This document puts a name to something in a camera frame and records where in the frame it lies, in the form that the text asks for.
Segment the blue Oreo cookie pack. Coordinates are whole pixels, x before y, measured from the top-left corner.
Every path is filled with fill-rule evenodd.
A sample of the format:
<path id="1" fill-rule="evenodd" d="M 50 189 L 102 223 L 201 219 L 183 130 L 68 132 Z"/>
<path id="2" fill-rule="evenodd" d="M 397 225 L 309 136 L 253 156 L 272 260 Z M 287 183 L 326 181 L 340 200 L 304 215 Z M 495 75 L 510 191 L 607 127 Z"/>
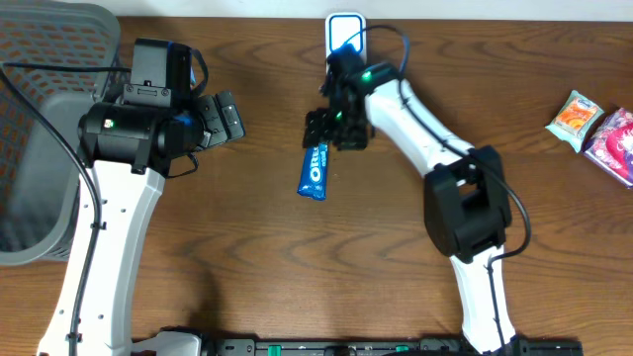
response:
<path id="1" fill-rule="evenodd" d="M 319 143 L 306 150 L 297 193 L 317 201 L 326 199 L 328 145 Z"/>

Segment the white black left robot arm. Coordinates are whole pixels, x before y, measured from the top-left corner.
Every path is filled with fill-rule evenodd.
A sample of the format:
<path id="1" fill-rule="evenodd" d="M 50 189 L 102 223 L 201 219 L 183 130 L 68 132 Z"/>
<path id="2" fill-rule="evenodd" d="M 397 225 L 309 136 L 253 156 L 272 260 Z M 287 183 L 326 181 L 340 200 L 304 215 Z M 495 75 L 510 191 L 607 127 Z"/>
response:
<path id="1" fill-rule="evenodd" d="M 132 338 L 132 304 L 152 213 L 182 156 L 245 134 L 231 92 L 186 106 L 95 104 L 79 121 L 85 178 L 76 229 L 40 355 L 202 355 L 203 335 L 167 327 Z"/>

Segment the white barcode scanner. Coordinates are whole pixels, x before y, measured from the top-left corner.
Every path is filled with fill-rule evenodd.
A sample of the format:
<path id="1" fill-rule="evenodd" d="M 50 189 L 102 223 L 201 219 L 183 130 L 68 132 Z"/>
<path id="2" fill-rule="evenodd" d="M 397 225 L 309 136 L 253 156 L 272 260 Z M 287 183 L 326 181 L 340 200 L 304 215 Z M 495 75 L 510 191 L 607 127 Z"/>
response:
<path id="1" fill-rule="evenodd" d="M 364 63 L 367 62 L 367 41 L 363 29 L 365 17 L 358 12 L 336 12 L 325 19 L 325 57 L 344 44 L 352 44 Z"/>

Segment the purple Carefree pad pack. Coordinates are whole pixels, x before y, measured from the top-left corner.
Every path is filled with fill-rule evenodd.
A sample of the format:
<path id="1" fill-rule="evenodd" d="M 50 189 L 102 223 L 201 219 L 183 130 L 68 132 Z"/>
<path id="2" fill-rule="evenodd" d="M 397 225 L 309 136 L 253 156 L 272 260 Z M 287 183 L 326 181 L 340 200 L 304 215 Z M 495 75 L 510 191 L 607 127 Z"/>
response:
<path id="1" fill-rule="evenodd" d="M 627 189 L 632 188 L 632 112 L 609 115 L 589 139 L 584 156 Z"/>

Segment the green wet wipes pack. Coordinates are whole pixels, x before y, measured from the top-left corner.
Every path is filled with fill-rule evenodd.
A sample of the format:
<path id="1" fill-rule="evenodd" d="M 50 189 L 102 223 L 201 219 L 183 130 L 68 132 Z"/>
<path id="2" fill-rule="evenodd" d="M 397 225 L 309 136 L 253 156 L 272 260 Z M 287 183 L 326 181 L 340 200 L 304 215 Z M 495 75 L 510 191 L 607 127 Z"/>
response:
<path id="1" fill-rule="evenodd" d="M 562 109 L 545 129 L 567 142 L 575 153 L 579 153 L 589 129 L 603 113 L 598 104 L 573 90 Z"/>

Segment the grey plastic basket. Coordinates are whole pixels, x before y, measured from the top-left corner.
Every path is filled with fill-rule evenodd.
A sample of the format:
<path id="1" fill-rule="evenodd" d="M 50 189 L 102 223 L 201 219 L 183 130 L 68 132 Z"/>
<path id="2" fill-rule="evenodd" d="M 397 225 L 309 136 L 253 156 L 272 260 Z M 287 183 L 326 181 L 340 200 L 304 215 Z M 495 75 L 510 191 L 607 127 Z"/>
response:
<path id="1" fill-rule="evenodd" d="M 78 214 L 79 174 L 37 120 L 43 115 L 67 140 L 106 92 L 121 28 L 93 4 L 4 1 L 1 61 L 21 93 L 1 90 L 1 262 L 67 259 Z"/>

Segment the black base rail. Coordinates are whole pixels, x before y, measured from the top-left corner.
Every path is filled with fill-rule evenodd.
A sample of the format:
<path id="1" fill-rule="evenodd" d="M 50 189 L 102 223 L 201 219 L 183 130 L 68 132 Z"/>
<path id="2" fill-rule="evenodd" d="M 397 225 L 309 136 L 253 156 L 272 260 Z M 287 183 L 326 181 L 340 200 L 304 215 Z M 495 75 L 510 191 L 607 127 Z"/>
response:
<path id="1" fill-rule="evenodd" d="M 207 356 L 381 356 L 381 355 L 475 355 L 477 351 L 459 338 L 423 338 L 410 341 L 256 341 L 219 339 L 205 341 L 194 355 Z M 583 356 L 579 341 L 515 338 L 497 355 Z"/>

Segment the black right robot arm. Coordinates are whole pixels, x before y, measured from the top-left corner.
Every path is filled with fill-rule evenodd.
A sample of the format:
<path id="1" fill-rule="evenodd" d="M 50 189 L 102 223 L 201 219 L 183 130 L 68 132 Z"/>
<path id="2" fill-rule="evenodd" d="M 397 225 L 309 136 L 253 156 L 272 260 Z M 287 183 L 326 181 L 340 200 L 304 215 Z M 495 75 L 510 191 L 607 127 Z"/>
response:
<path id="1" fill-rule="evenodd" d="M 498 153 L 450 132 L 389 64 L 332 64 L 321 93 L 329 105 L 308 113 L 304 146 L 361 150 L 374 127 L 400 149 L 423 179 L 428 237 L 454 270 L 463 335 L 480 354 L 505 349 L 515 329 L 498 266 L 516 196 Z"/>

